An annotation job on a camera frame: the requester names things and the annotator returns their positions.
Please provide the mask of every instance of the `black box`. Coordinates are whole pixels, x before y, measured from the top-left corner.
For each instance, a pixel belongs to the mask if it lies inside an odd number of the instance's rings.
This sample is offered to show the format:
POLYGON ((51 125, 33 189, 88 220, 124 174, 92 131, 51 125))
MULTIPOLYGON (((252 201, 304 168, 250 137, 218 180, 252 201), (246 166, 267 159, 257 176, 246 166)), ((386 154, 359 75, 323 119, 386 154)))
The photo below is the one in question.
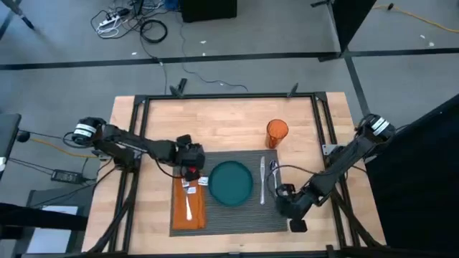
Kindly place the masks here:
POLYGON ((237 0, 179 0, 184 22, 234 18, 237 0))

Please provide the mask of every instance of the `orange napkin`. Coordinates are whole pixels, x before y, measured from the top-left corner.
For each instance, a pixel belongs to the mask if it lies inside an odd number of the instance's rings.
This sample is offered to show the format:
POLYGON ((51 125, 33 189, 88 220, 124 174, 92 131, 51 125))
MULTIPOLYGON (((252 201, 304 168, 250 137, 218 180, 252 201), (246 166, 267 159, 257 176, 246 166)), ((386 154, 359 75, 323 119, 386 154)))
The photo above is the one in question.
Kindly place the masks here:
POLYGON ((203 229, 206 227, 206 205, 204 187, 198 180, 189 182, 189 187, 196 187, 196 193, 188 194, 192 219, 186 219, 186 193, 180 178, 174 178, 174 215, 172 229, 203 229))

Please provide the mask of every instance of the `green plate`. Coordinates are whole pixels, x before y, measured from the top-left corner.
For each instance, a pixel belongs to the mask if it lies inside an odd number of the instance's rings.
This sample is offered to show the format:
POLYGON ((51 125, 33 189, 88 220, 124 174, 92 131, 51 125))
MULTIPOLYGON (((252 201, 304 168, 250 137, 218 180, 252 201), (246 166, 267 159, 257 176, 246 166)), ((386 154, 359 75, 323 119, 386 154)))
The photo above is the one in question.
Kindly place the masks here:
POLYGON ((218 164, 209 176, 210 194, 225 206, 239 206, 252 195, 253 178, 249 169, 237 161, 218 164))

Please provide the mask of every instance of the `white paper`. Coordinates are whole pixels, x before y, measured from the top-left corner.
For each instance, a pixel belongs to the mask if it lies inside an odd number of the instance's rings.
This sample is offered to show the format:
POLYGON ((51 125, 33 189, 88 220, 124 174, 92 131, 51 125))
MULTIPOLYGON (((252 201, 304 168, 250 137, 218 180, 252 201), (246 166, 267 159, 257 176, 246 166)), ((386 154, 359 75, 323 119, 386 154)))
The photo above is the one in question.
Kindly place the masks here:
POLYGON ((196 187, 190 187, 188 188, 188 191, 186 192, 187 194, 195 194, 196 193, 196 187))
MULTIPOLYGON (((64 214, 76 215, 77 206, 46 206, 44 211, 57 211, 64 214)), ((72 231, 67 229, 42 229, 36 228, 29 247, 28 254, 61 254, 67 250, 72 231)))
POLYGON ((206 186, 208 183, 209 183, 209 178, 206 177, 206 176, 202 176, 202 177, 200 177, 199 180, 198 180, 198 184, 199 184, 200 186, 206 186))
POLYGON ((189 186, 189 182, 187 180, 185 180, 184 178, 181 179, 181 186, 182 187, 188 187, 189 186))

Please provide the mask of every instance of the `black panel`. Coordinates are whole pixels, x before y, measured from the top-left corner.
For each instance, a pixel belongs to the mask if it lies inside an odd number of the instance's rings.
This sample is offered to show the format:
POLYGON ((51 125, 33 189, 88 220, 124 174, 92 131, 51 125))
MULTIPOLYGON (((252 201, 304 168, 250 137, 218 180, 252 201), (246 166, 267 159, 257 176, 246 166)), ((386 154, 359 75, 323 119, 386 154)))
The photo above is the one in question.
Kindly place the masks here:
POLYGON ((459 95, 367 164, 390 247, 459 251, 459 95))
POLYGON ((237 0, 180 0, 179 3, 184 22, 237 16, 237 0))
POLYGON ((376 0, 335 0, 332 4, 336 33, 341 51, 347 49, 357 29, 372 10, 376 0))

